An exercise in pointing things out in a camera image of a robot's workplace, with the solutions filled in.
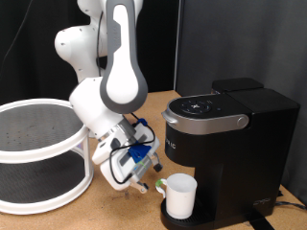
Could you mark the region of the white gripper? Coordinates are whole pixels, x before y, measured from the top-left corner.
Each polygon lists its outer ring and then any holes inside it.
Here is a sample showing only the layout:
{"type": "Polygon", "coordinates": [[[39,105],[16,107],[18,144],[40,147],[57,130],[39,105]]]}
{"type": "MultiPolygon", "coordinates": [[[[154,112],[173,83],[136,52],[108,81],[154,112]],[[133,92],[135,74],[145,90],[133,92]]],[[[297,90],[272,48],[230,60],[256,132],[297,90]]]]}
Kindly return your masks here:
{"type": "Polygon", "coordinates": [[[151,166],[157,173],[163,169],[156,153],[160,143],[154,131],[142,123],[118,124],[103,138],[92,160],[100,166],[107,182],[117,191],[132,186],[145,194],[149,187],[141,182],[143,175],[151,166]]]}

